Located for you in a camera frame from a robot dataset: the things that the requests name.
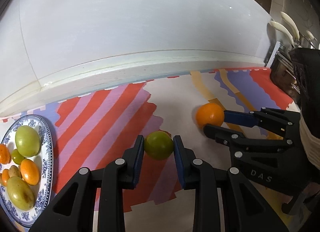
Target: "white handle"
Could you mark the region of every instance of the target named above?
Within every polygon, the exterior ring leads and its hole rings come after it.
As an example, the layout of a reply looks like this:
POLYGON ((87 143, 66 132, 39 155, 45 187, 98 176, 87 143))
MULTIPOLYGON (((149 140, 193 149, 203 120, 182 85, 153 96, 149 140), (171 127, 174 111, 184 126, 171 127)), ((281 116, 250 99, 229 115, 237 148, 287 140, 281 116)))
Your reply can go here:
POLYGON ((293 37, 290 34, 290 32, 285 28, 285 26, 281 25, 280 23, 277 23, 275 21, 269 22, 271 26, 273 26, 276 30, 281 31, 283 34, 285 34, 290 42, 291 45, 293 45, 293 37))
POLYGON ((300 38, 299 30, 298 30, 296 24, 294 23, 294 21, 292 20, 292 18, 290 18, 288 14, 286 14, 282 11, 280 11, 280 14, 281 14, 281 17, 285 20, 285 22, 288 23, 289 26, 292 28, 294 37, 296 39, 299 39, 300 38))
POLYGON ((310 41, 315 40, 317 41, 317 39, 314 37, 314 35, 310 32, 310 31, 306 31, 307 32, 307 37, 310 39, 310 41))

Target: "white countertop edge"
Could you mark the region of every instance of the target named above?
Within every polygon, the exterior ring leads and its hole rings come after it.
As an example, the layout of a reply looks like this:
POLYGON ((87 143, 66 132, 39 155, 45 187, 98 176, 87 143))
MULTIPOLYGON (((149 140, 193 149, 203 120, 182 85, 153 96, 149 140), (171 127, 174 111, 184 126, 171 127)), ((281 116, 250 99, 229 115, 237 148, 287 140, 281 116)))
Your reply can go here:
POLYGON ((190 70, 263 66, 264 62, 261 58, 241 55, 228 59, 208 57, 160 59, 92 70, 42 87, 39 87, 38 82, 31 83, 0 103, 0 119, 50 102, 65 100, 124 83, 185 74, 190 70))
POLYGON ((59 82, 66 78, 82 78, 91 74, 113 71, 115 68, 189 61, 243 61, 260 63, 263 59, 256 56, 216 50, 155 50, 94 60, 39 78, 39 83, 44 87, 49 83, 59 82))

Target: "green tomato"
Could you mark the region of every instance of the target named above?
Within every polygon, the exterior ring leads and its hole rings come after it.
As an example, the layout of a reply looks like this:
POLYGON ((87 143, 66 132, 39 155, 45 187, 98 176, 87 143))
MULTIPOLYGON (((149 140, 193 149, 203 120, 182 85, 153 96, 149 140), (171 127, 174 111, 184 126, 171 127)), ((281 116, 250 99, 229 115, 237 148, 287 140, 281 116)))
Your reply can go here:
POLYGON ((25 159, 25 157, 23 157, 23 156, 19 153, 18 149, 14 149, 14 150, 12 151, 12 153, 11 153, 11 158, 12 158, 13 162, 14 162, 15 164, 18 164, 18 165, 20 165, 21 162, 25 159))
POLYGON ((15 142, 18 152, 26 158, 39 152, 40 137, 37 131, 28 125, 22 125, 17 129, 15 142))
POLYGON ((10 200, 17 208, 28 211, 34 206, 35 197, 29 185, 19 177, 8 179, 7 191, 10 200))
POLYGON ((164 160, 173 152, 173 141, 163 131, 150 133, 144 141, 145 152, 155 160, 164 160))

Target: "blue and white plate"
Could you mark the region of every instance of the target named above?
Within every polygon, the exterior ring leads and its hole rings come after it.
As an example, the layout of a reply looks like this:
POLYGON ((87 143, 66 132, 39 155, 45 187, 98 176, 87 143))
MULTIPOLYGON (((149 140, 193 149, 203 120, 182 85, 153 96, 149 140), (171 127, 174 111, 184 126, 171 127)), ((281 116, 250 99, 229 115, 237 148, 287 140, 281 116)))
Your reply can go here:
MULTIPOLYGON (((15 134, 21 125, 31 126, 38 132, 41 138, 39 153, 29 158, 38 166, 40 171, 39 183, 35 186, 30 186, 35 195, 36 202, 31 210, 22 211, 11 203, 6 187, 0 185, 0 204, 6 214, 11 217, 11 220, 15 220, 25 228, 30 228, 49 203, 52 187, 53 149, 50 130, 44 119, 38 115, 26 115, 15 121, 4 135, 2 143, 7 145, 10 153, 17 148, 15 134)), ((9 169, 11 165, 16 165, 13 160, 9 164, 0 164, 0 172, 2 173, 3 169, 9 169)))

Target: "orange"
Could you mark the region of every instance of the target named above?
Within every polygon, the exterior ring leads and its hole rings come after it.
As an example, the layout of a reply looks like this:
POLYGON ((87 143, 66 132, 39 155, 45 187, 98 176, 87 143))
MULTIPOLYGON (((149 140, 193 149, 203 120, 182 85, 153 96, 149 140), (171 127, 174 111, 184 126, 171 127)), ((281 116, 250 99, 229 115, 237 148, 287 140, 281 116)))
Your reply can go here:
POLYGON ((30 159, 24 159, 20 165, 21 176, 29 185, 37 185, 39 182, 39 169, 30 159))
POLYGON ((0 163, 8 164, 10 162, 11 156, 9 149, 6 145, 0 143, 0 163))
POLYGON ((199 128, 206 124, 221 126, 224 121, 224 111, 218 104, 208 103, 200 106, 196 113, 196 122, 199 128))
POLYGON ((10 179, 9 170, 4 169, 2 172, 2 183, 5 187, 7 186, 8 179, 10 179))

